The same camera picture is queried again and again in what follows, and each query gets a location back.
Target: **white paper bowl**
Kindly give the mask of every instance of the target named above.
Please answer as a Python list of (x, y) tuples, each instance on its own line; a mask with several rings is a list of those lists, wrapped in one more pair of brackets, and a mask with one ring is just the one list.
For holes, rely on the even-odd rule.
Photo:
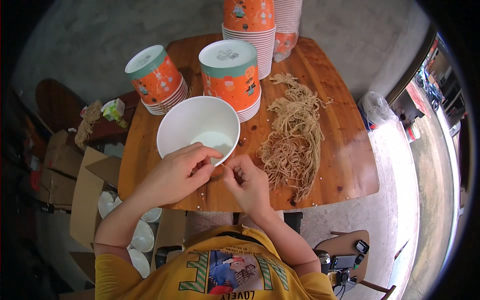
[(130, 255), (133, 266), (137, 269), (142, 278), (147, 278), (150, 274), (150, 264), (145, 255), (137, 249), (128, 250), (128, 254)]
[(98, 212), (102, 219), (104, 219), (120, 203), (121, 200), (115, 192), (103, 191), (98, 198)]
[(227, 102), (210, 96), (198, 96), (177, 104), (163, 118), (156, 135), (162, 158), (195, 142), (202, 142), (223, 154), (212, 158), (219, 166), (233, 152), (240, 137), (240, 121)]
[(132, 245), (141, 252), (149, 252), (153, 249), (155, 238), (153, 231), (147, 222), (139, 220), (133, 233)]
[(157, 223), (158, 219), (162, 215), (163, 209), (160, 207), (155, 207), (144, 213), (142, 216), (142, 220), (149, 223)]

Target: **wooden chair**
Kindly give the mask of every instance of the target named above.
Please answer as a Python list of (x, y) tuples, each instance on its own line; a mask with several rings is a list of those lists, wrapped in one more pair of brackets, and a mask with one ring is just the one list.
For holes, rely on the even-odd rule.
[[(360, 252), (357, 250), (357, 248), (355, 248), (358, 240), (363, 240), (367, 244), (370, 244), (370, 235), (366, 230), (357, 230), (350, 233), (332, 231), (332, 234), (337, 235), (337, 237), (324, 240), (315, 247), (316, 250), (327, 251), (330, 254), (330, 257), (335, 255), (359, 255)], [(370, 252), (367, 252), (365, 258), (357, 269), (350, 269), (350, 278), (356, 276), (357, 284), (360, 283), (366, 287), (385, 293), (381, 300), (386, 300), (393, 293), (396, 286), (392, 286), (390, 289), (387, 289), (364, 280), (365, 274), (367, 273), (369, 254)]]

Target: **concrete wall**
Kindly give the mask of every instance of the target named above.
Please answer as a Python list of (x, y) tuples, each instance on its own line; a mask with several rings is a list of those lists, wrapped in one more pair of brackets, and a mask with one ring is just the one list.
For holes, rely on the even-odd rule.
[[(36, 110), (35, 87), (57, 79), (85, 102), (133, 89), (124, 74), (143, 48), (221, 32), (221, 0), (58, 0), (27, 42), (13, 86)], [(413, 0), (304, 0), (300, 34), (314, 38), (354, 98), (385, 96), (418, 51), (428, 18)]]

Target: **open cardboard box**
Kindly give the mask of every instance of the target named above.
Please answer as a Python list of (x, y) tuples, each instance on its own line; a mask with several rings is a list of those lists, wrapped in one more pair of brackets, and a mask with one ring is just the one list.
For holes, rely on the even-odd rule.
[[(92, 251), (95, 233), (102, 221), (98, 212), (98, 197), (102, 191), (115, 189), (118, 186), (120, 165), (120, 158), (107, 156), (87, 147), (80, 166), (73, 195), (70, 235)], [(156, 231), (154, 250), (150, 253), (152, 255), (150, 273), (156, 270), (154, 254), (158, 248), (183, 245), (185, 220), (185, 211), (163, 209)], [(95, 255), (91, 252), (71, 252), (70, 254), (87, 277), (95, 283)], [(87, 297), (87, 295), (93, 295), (93, 292), (90, 291), (90, 294), (86, 292), (88, 291), (85, 291), (83, 299), (93, 299)], [(63, 294), (61, 299), (77, 299), (75, 294)]]

